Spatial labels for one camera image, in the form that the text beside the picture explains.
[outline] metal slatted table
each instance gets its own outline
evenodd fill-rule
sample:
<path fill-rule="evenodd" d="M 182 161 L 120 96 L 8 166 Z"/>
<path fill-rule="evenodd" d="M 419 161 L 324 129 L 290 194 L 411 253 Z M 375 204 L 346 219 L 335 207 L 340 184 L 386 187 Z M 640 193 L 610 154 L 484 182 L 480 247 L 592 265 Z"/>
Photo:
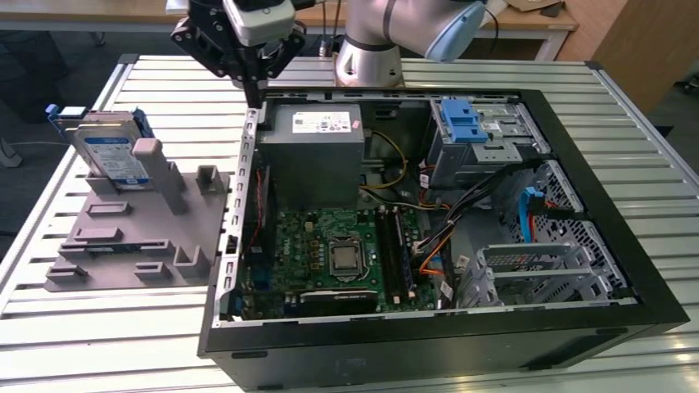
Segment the metal slatted table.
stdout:
<path fill-rule="evenodd" d="M 407 86 L 542 90 L 692 322 L 566 370 L 354 386 L 332 391 L 699 390 L 699 180 L 604 71 L 582 63 L 404 61 Z M 332 86 L 328 60 L 298 59 L 276 85 Z M 119 64 L 95 104 L 138 105 L 180 170 L 235 173 L 246 104 L 187 56 Z M 0 385 L 7 392 L 238 388 L 196 357 L 206 287 L 50 293 L 44 275 L 90 191 L 71 148 L 0 264 Z"/>

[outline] blue latch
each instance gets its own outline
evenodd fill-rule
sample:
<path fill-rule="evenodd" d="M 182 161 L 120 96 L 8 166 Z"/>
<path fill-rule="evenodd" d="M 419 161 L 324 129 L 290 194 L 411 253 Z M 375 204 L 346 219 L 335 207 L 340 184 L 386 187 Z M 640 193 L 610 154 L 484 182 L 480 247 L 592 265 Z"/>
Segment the blue latch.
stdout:
<path fill-rule="evenodd" d="M 442 114 L 452 142 L 486 143 L 488 134 L 480 129 L 480 116 L 467 100 L 443 100 Z"/>

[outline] black cable on desk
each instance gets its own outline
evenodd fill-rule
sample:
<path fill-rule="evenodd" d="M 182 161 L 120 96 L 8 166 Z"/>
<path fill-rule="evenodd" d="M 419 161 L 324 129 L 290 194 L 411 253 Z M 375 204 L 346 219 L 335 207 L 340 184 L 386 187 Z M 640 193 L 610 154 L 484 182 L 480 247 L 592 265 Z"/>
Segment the black cable on desk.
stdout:
<path fill-rule="evenodd" d="M 486 8 L 486 12 L 491 15 L 492 21 L 495 22 L 495 39 L 492 40 L 491 45 L 491 55 L 495 52 L 495 46 L 498 45 L 498 39 L 500 38 L 500 23 L 498 22 L 498 18 L 495 15 L 492 15 L 491 10 Z"/>

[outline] wooden desk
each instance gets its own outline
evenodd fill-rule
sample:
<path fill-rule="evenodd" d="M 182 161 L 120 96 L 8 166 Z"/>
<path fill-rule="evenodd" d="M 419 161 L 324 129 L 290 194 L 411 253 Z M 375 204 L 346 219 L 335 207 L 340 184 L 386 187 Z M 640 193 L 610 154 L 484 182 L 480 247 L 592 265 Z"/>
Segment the wooden desk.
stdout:
<path fill-rule="evenodd" d="M 334 24 L 338 5 L 327 4 L 328 26 Z M 88 32 L 156 32 L 170 33 L 184 10 L 166 13 L 166 0 L 0 0 L 0 29 L 88 31 Z M 299 13 L 319 34 L 323 26 L 323 8 L 316 6 Z M 498 16 L 502 39 L 543 41 L 535 60 L 554 60 L 568 32 L 578 23 L 566 11 L 558 18 L 547 18 L 536 11 L 522 13 L 506 9 Z M 339 32 L 344 33 L 346 15 L 340 10 Z M 492 38 L 491 22 L 476 37 Z"/>

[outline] floor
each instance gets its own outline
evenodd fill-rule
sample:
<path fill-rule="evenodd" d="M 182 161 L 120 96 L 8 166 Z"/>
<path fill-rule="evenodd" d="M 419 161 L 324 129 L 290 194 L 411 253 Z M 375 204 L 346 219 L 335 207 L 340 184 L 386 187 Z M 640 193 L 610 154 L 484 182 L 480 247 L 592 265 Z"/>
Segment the floor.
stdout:
<path fill-rule="evenodd" d="M 95 47 L 87 33 L 52 35 L 70 67 L 70 74 L 58 81 L 58 89 L 72 106 L 92 105 L 123 53 L 182 54 L 164 34 L 108 34 L 104 47 Z M 316 52 L 312 47 L 306 50 L 310 54 Z M 680 88 L 670 91 L 650 119 L 655 124 L 675 125 L 670 143 L 694 170 L 699 170 L 695 135 L 699 132 L 699 94 L 687 96 Z M 63 142 L 50 124 L 24 124 L 2 102 L 0 124 L 0 136 L 8 143 Z M 16 145 L 14 148 L 24 161 L 18 168 L 0 168 L 0 233 L 20 230 L 66 152 L 66 146 L 58 144 Z M 12 239 L 0 236 L 0 258 Z"/>

